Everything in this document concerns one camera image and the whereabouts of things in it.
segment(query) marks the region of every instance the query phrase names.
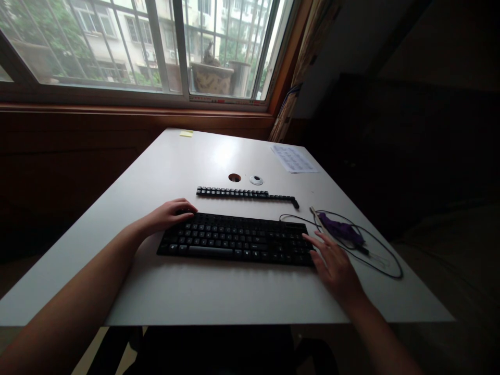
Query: purple cloth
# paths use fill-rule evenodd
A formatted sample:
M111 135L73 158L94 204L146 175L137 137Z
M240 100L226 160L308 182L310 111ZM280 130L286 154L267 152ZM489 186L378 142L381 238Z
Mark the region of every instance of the purple cloth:
M324 212L320 212L318 217L332 236L340 237L357 245L365 243L363 237L356 233L351 224L330 220Z

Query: hand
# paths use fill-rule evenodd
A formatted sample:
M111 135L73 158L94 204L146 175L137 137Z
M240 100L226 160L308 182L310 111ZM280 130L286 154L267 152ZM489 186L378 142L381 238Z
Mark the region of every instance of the hand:
M333 297L346 312L358 306L360 302L367 301L368 297L345 250L327 235L318 231L314 233L324 242L305 233L302 236L320 250L324 261L315 251L310 252L311 258L318 270L319 278Z
M187 210L198 212L198 210L187 201L186 198L177 198L173 201L163 203L150 214L147 214L142 219L139 219L140 227L145 231L146 236L153 233L167 230L180 222L186 221L194 216L193 213L188 212L182 215L176 215L179 210Z

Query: space bar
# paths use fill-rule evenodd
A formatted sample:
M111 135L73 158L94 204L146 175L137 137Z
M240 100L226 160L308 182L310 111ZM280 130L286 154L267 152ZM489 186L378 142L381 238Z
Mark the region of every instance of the space bar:
M233 256L232 249L221 247L190 246L187 252L189 255L216 256L223 258L232 258Z

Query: paper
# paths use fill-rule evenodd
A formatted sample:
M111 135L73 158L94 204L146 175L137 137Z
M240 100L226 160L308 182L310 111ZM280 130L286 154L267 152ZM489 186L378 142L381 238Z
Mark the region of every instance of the paper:
M180 136L187 136L187 137L192 137L193 136L193 131L192 130L181 130L181 133L179 134Z
M295 147L272 145L271 150L290 173L318 173L312 163Z

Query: white table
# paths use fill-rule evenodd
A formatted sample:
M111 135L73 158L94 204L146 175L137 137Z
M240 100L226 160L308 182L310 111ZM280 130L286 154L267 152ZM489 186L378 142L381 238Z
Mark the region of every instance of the white table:
M382 235L310 153L319 173L291 174L270 142L194 132L164 131L0 301L0 326L23 326L123 227L165 201L185 197L202 213L278 220L311 219L309 207L337 212ZM237 173L242 181L229 181ZM199 185L293 195L287 202L196 196ZM301 222L290 218L289 221ZM314 226L307 224L309 233ZM156 255L161 233L147 238L106 319L110 326L183 324L295 324L348 322L317 275L307 267L247 264ZM367 236L369 249L383 249ZM404 279L396 281L353 260L369 298L389 322L452 321L453 317L396 254ZM390 271L397 274L397 269Z

